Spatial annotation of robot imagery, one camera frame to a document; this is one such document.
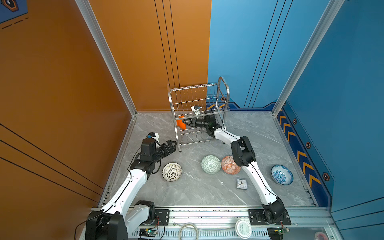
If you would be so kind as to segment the orange bowl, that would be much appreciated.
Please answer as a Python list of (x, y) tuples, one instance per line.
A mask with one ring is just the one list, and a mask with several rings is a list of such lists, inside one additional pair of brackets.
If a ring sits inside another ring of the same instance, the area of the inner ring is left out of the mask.
[(181, 130), (186, 130), (186, 129), (187, 129), (187, 125), (183, 122), (183, 120), (177, 120), (177, 126), (178, 126)]

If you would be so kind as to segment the silver wire dish rack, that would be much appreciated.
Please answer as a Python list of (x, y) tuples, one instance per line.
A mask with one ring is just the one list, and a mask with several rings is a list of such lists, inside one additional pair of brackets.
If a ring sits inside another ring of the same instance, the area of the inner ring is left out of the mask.
[(167, 84), (178, 151), (182, 146), (212, 140), (206, 130), (211, 122), (226, 129), (226, 113), (230, 111), (230, 88), (224, 77), (215, 83), (172, 88)]

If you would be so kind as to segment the blue white floral bowl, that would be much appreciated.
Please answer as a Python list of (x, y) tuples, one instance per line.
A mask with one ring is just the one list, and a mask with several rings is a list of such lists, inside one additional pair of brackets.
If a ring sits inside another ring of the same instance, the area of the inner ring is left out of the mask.
[(274, 165), (271, 168), (271, 176), (276, 183), (284, 186), (288, 186), (294, 181), (294, 176), (290, 169), (283, 165)]

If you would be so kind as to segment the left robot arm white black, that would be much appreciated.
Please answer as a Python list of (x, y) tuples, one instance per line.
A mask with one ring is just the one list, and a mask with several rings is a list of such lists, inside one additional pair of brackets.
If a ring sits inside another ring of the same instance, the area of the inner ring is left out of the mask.
[(91, 211), (84, 222), (86, 240), (127, 240), (129, 234), (142, 223), (155, 220), (155, 204), (138, 201), (129, 210), (136, 195), (151, 175), (157, 173), (156, 163), (176, 151), (177, 142), (159, 143), (156, 133), (143, 139), (128, 167), (128, 176), (113, 197), (99, 210)]

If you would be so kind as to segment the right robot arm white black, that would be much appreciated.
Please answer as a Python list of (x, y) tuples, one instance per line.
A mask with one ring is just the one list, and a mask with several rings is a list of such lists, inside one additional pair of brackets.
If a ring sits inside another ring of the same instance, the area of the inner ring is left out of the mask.
[(289, 225), (291, 224), (283, 201), (272, 190), (258, 166), (255, 151), (248, 137), (230, 133), (217, 123), (214, 115), (183, 119), (182, 122), (189, 127), (204, 128), (212, 138), (230, 145), (235, 164), (246, 172), (259, 194), (264, 209), (263, 220), (266, 223), (283, 224), (286, 220)]

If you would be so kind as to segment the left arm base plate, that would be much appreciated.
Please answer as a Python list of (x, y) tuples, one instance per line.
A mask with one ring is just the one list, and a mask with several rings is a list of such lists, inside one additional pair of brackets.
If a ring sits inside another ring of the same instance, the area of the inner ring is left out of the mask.
[(165, 226), (169, 224), (170, 210), (156, 208), (153, 214), (150, 214), (149, 218), (143, 222), (146, 226), (155, 226), (158, 221), (161, 221)]

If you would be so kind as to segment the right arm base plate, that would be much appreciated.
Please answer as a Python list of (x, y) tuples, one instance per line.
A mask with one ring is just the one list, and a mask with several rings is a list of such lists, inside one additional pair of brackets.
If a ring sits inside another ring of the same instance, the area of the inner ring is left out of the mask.
[(267, 220), (264, 209), (249, 209), (249, 220), (252, 226), (261, 226), (261, 225), (271, 225), (271, 226), (280, 226), (281, 224), (285, 226), (290, 226), (292, 224), (290, 215), (288, 211), (284, 211), (282, 215), (277, 217), (275, 220)]

